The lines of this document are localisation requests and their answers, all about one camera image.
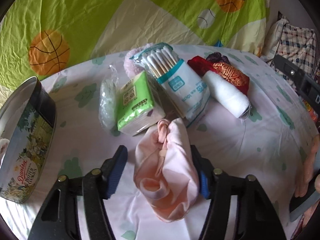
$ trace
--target metal screw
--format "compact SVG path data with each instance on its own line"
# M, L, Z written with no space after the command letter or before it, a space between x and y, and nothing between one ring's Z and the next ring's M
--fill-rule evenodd
M215 169L213 170L213 173L214 173L215 175L220 175L220 174L222 174L222 169L215 168Z
M58 181L59 181L59 182L63 182L63 181L65 181L66 179L67 179L67 176L66 176L66 175L61 175L61 176L59 176Z
M99 175L100 173L101 173L100 169L94 169L94 170L91 171L92 175Z
M247 178L249 181L255 181L257 179L256 176L254 176L252 174L248 175Z

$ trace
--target clear plastic bag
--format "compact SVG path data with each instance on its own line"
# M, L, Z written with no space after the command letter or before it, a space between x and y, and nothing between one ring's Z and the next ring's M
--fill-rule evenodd
M118 72L109 65L100 88L99 120L105 130L111 130L117 124Z

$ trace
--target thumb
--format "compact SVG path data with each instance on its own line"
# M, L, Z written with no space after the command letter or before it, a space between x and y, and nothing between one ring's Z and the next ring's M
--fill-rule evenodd
M320 193L320 175L316 177L315 188L316 188L316 191Z

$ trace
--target pink fluffy hair tie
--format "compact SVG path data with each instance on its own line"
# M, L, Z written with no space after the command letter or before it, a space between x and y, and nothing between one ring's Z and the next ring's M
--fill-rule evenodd
M133 60L131 60L130 58L135 55L136 53L149 48L153 45L153 43L147 43L145 46L136 48L136 49L132 49L130 50L127 55L125 55L124 58L124 63L123 63L123 67L125 70L125 73L127 74L127 76L132 79L134 78L136 75L138 75L140 72L144 71L144 68L141 66L138 66L137 64L135 64L135 62Z

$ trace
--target red pouch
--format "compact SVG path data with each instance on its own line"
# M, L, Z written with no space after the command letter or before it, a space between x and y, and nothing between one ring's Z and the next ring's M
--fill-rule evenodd
M211 70L248 95L250 79L235 67L224 62L211 63L200 56L188 60L188 65L201 77Z

